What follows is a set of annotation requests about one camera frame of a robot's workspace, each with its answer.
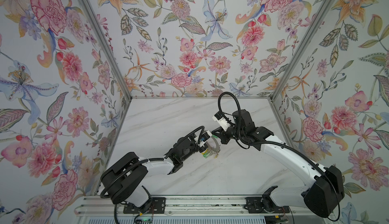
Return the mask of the large metal keyring with keys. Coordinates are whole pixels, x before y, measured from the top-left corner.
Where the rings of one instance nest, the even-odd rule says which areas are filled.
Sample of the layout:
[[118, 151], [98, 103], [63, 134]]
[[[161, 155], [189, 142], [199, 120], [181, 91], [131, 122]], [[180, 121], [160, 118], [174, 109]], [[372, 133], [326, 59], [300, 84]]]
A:
[[215, 136], [210, 137], [206, 142], [205, 146], [207, 147], [202, 155], [204, 158], [217, 158], [220, 153], [220, 144], [217, 142]]

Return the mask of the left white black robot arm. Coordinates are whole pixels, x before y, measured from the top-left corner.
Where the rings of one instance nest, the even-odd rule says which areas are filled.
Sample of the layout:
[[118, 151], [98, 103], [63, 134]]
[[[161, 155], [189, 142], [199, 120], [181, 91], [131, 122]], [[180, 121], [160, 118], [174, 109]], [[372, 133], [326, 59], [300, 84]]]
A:
[[110, 199], [114, 205], [124, 205], [144, 214], [150, 210], [153, 197], [142, 185], [147, 176], [170, 175], [183, 167], [183, 162], [193, 154], [208, 148], [210, 131], [199, 127], [177, 143], [163, 157], [141, 158], [129, 152], [108, 168], [101, 176], [101, 199]]

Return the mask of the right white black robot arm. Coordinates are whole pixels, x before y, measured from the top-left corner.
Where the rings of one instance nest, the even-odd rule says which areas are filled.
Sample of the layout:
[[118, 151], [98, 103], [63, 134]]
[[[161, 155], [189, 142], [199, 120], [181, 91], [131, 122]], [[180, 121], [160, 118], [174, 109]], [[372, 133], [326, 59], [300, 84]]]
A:
[[249, 141], [249, 147], [280, 162], [304, 184], [295, 188], [280, 188], [274, 185], [261, 195], [263, 202], [277, 207], [307, 208], [321, 218], [329, 218], [331, 213], [340, 207], [344, 198], [344, 187], [338, 168], [325, 167], [311, 160], [280, 141], [269, 129], [255, 126], [251, 115], [244, 109], [234, 112], [232, 117], [234, 122], [230, 123], [220, 111], [213, 116], [219, 128], [213, 130], [212, 134], [219, 138], [223, 145], [242, 136]]

